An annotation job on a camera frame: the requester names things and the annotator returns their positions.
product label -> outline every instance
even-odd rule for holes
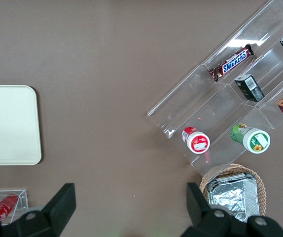
[[[269,144],[268,141],[268,137],[265,134],[259,132],[251,138],[249,145],[252,150],[260,152]]]
[[[255,83],[253,77],[249,77],[245,82],[250,91],[257,87],[257,84]]]
[[[187,127],[184,129],[184,131],[182,132],[182,140],[183,142],[186,142],[187,138],[189,137],[190,134],[192,134],[193,132],[196,132],[197,129],[194,127]]]
[[[253,128],[249,128],[243,123],[236,124],[235,126],[233,126],[233,128],[231,130],[231,133],[230,133],[231,139],[234,140],[235,142],[239,142],[243,145],[244,144],[244,136],[251,129],[253,129]]]
[[[244,61],[246,58],[247,58],[247,50],[245,49],[241,53],[239,53],[238,55],[230,59],[228,63],[222,66],[223,73],[225,74],[226,72],[231,70],[233,67],[235,67],[236,65]]]
[[[208,140],[206,139],[205,136],[202,135],[194,137],[191,143],[192,149],[195,150],[196,152],[201,152],[202,150],[205,150],[207,146],[208,146]]]

brown table surface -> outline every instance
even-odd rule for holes
[[[0,188],[39,206],[75,182],[64,237],[180,236],[186,183],[201,177],[146,112],[265,2],[0,0],[0,84],[37,91],[43,152],[0,166]],[[237,162],[263,178],[283,226],[283,124],[270,134]]]

clear acrylic organizer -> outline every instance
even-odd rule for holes
[[[8,195],[16,193],[19,195],[19,199],[16,205],[13,207],[10,214],[2,221],[2,225],[8,225],[25,214],[29,210],[27,191],[24,190],[4,190],[0,191],[0,202]]]
[[[277,105],[283,98],[282,37],[283,1],[271,0],[147,113],[206,179],[218,175],[246,151],[230,137],[234,124],[269,131],[283,122]],[[246,44],[254,55],[215,82],[209,70]],[[234,79],[244,74],[252,74],[262,89],[265,97],[260,102],[247,100],[235,84]],[[208,164],[205,154],[192,153],[183,142],[181,134],[188,126],[210,138]]]

candy bar wrapper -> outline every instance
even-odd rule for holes
[[[250,44],[247,44],[244,48],[237,51],[234,55],[225,60],[225,62],[221,63],[218,67],[211,69],[209,73],[215,81],[218,81],[220,77],[245,61],[251,55],[253,55],[253,51]]]

woven basket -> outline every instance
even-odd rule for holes
[[[260,176],[257,175],[253,170],[245,168],[244,166],[240,164],[231,164],[228,166],[226,169],[224,169],[218,176],[217,178],[221,177],[226,177],[230,175],[235,175],[235,174],[242,174],[245,172],[249,172],[253,174],[256,178],[256,183],[258,185],[258,201],[259,201],[259,208],[260,208],[260,215],[264,216],[265,215],[265,209],[266,209],[266,192],[265,192],[265,187],[262,179]],[[205,178],[202,179],[202,182],[200,184],[200,189],[205,196],[206,200],[208,201],[208,194],[207,194],[207,180]]]

